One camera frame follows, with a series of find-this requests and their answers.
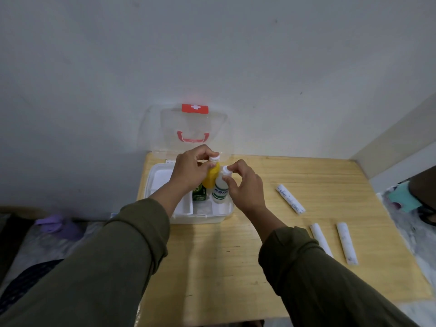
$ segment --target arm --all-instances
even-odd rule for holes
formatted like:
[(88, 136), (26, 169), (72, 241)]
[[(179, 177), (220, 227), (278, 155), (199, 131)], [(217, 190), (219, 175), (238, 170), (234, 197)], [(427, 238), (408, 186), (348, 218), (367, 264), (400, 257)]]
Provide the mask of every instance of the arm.
[(9, 326), (133, 326), (139, 301), (167, 255), (169, 216), (213, 166), (206, 145), (177, 157), (171, 180), (123, 207), (83, 247), (42, 278), (0, 317)]
[(243, 160), (226, 177), (235, 205), (263, 243), (259, 264), (294, 326), (417, 326), (395, 305), (327, 255), (305, 229), (287, 227), (265, 206), (262, 180)]

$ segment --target teal object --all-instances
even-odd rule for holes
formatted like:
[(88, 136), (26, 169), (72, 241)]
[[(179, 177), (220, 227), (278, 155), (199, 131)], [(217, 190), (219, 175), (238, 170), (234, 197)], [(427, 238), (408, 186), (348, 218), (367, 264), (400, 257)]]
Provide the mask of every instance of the teal object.
[(422, 205), (409, 192), (409, 181), (399, 184), (393, 192), (388, 194), (388, 198), (392, 203), (400, 204), (400, 210), (404, 212), (410, 212)]

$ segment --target dark green shirt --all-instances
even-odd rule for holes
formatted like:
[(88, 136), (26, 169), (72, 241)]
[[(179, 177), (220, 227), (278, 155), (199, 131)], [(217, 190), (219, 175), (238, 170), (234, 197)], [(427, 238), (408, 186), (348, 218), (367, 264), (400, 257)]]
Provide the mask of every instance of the dark green shirt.
[[(156, 201), (125, 206), (4, 313), (0, 326), (133, 326), (169, 235), (169, 218)], [(259, 264), (294, 326), (417, 326), (302, 228), (275, 230)]]

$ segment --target marble floor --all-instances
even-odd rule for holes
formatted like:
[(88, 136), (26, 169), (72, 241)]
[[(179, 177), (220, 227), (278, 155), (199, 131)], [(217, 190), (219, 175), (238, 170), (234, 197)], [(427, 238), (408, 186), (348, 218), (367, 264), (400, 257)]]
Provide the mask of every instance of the marble floor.
[[(405, 240), (406, 246), (415, 256), (422, 273), (433, 286), (433, 289), (436, 289), (436, 227), (423, 223), (414, 211), (404, 213), (396, 210), (386, 198), (387, 193), (380, 194), (379, 198), (394, 220), (397, 229)], [(88, 223), (83, 239), (78, 242), (61, 240), (52, 235), (43, 234), (36, 226), (32, 226), (20, 247), (6, 279), (0, 286), (0, 294), (26, 268), (34, 264), (61, 259), (70, 255), (77, 247), (83, 245), (87, 239), (99, 231), (103, 224), (102, 222)], [(420, 326), (436, 326), (436, 301), (411, 302), (402, 304), (399, 307)], [(292, 324), (289, 318), (278, 318), (267, 319), (265, 326), (290, 327)]]

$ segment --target small green carton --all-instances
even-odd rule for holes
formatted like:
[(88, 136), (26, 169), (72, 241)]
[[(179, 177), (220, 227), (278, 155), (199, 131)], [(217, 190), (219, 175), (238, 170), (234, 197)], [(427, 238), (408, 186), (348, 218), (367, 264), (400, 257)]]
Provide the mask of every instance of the small green carton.
[(193, 201), (205, 201), (206, 200), (206, 188), (200, 184), (197, 188), (192, 191)]

